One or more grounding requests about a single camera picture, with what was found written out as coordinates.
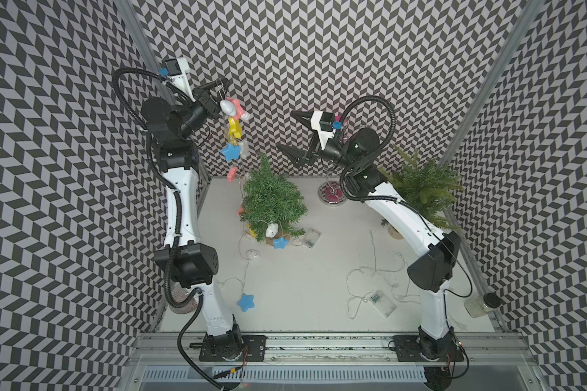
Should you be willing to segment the star cloud string light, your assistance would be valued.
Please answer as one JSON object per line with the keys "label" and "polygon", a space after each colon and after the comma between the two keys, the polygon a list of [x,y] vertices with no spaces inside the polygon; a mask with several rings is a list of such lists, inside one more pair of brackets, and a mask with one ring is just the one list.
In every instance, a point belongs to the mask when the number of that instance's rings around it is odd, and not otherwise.
{"label": "star cloud string light", "polygon": [[[243,131],[241,127],[241,120],[239,122],[233,122],[228,120],[228,138],[227,144],[222,149],[221,153],[224,156],[226,162],[230,164],[229,171],[227,174],[227,180],[233,181],[237,179],[240,182],[240,191],[241,191],[241,203],[244,197],[243,186],[245,184],[246,179],[248,178],[248,171],[243,171],[241,169],[240,160],[243,156],[247,155],[248,143],[246,140],[243,139]],[[241,205],[237,212],[238,216],[240,217],[241,213]],[[249,231],[249,228],[246,227],[244,224],[244,228],[246,228],[247,234],[254,239],[254,234]],[[267,231],[267,236],[269,237],[268,240],[259,243],[267,243],[270,244],[274,249],[286,249],[289,244],[291,244],[292,238],[285,238],[285,236],[277,236],[277,225],[273,224],[269,226]]]}

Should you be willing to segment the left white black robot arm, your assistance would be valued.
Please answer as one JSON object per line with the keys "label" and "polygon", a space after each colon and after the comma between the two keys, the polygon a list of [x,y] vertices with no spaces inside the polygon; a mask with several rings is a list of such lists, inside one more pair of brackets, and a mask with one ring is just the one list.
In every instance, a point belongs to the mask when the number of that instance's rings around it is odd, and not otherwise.
{"label": "left white black robot arm", "polygon": [[[159,81],[171,90],[174,104],[160,97],[143,102],[136,112],[120,88],[120,79],[136,75]],[[219,78],[193,91],[183,90],[171,78],[140,68],[113,72],[112,88],[122,107],[146,133],[146,159],[166,188],[167,230],[164,246],[154,254],[163,271],[163,294],[170,308],[195,301],[194,313],[205,319],[202,360],[233,361],[246,352],[234,314],[225,306],[217,286],[218,254],[203,244],[198,230],[197,192],[200,156],[191,136],[222,111],[216,93],[226,94],[230,82]]]}

